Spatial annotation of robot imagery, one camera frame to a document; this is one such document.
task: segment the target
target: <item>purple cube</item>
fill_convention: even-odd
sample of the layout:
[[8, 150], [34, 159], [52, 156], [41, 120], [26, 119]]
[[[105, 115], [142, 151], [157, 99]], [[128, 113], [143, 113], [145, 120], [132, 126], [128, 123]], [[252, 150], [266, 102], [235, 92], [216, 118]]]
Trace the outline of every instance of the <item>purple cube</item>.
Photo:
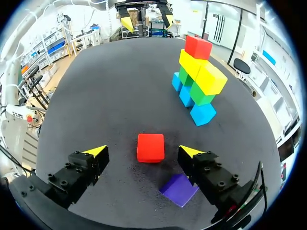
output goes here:
[[177, 174], [160, 189], [160, 192], [176, 205], [184, 207], [197, 190], [198, 187], [192, 186], [186, 175]]

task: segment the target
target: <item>yellow object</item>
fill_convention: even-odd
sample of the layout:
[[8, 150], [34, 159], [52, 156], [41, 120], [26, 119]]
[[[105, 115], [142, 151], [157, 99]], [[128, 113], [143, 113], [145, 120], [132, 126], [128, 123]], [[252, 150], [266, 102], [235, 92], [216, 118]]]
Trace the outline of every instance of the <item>yellow object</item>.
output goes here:
[[169, 22], [169, 26], [167, 27], [167, 29], [168, 29], [168, 28], [170, 28], [172, 26], [174, 16], [171, 15], [171, 14], [167, 14], [166, 18], [167, 18], [167, 20]]
[[195, 59], [184, 49], [181, 50], [179, 63], [194, 81], [196, 80], [198, 72], [205, 61], [206, 60]]
[[217, 67], [205, 60], [198, 72], [195, 82], [204, 94], [209, 96], [219, 94], [227, 80], [227, 77]]
[[121, 18], [120, 22], [125, 26], [131, 33], [134, 31], [134, 27], [130, 17]]
[[100, 153], [104, 148], [106, 147], [106, 145], [97, 147], [95, 149], [90, 149], [88, 151], [84, 151], [83, 153], [88, 153], [94, 156], [94, 158], [98, 155], [98, 153]]
[[189, 148], [187, 146], [183, 146], [183, 145], [179, 145], [179, 147], [183, 148], [183, 150], [185, 152], [187, 152], [187, 154], [193, 158], [194, 155], [198, 154], [198, 153], [204, 153], [202, 151], [199, 151], [199, 150], [196, 150], [196, 149], [192, 149], [192, 148]]

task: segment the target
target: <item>yellow cube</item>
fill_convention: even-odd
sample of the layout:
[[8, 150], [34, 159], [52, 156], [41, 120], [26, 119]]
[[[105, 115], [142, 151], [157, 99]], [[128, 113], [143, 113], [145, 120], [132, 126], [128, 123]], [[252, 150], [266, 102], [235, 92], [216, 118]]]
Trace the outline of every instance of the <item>yellow cube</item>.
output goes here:
[[227, 77], [217, 67], [206, 60], [202, 64], [195, 82], [208, 96], [219, 94], [227, 80]]
[[195, 59], [184, 49], [181, 50], [179, 63], [193, 79], [193, 81], [196, 80], [198, 72], [205, 61], [206, 60]]

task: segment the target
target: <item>green cube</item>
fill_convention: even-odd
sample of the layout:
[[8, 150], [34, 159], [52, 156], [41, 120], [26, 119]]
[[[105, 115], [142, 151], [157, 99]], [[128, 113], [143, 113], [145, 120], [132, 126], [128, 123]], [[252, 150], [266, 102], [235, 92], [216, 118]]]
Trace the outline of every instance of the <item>green cube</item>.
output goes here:
[[194, 82], [191, 87], [190, 96], [197, 106], [210, 103], [215, 95], [206, 95], [200, 87]]
[[180, 67], [179, 78], [184, 86], [191, 87], [194, 82], [182, 66]]

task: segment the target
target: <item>red cube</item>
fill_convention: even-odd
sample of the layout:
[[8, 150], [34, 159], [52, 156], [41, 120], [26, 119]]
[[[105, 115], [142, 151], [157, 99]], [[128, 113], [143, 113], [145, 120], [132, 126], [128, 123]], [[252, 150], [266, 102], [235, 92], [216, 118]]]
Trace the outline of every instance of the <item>red cube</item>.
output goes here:
[[137, 159], [142, 163], [159, 163], [164, 160], [163, 134], [139, 134]]
[[187, 36], [185, 51], [195, 59], [209, 60], [212, 43], [199, 37]]

